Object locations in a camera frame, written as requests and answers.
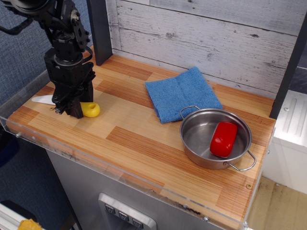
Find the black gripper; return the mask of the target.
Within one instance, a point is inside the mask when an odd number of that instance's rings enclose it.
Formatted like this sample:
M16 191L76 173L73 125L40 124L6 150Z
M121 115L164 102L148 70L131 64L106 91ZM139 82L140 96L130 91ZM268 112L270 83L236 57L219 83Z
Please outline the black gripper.
M94 100L93 62L83 63L82 53L77 54L76 60L61 60L56 57L55 49L48 50L44 60L49 79L55 86L52 102L56 106L56 113L66 112L77 119L83 118L80 102Z

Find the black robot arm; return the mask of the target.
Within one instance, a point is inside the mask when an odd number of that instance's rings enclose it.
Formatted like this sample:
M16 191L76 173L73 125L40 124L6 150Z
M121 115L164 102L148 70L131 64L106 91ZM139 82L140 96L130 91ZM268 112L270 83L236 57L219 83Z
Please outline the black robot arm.
M26 19L12 29L1 28L9 35L17 35L32 21L37 21L50 43L44 55L48 76L55 85L52 102L57 114L83 118L83 103L93 102L95 78L91 57L83 53L92 50L89 32L85 30L80 13L71 0L4 0L4 7Z

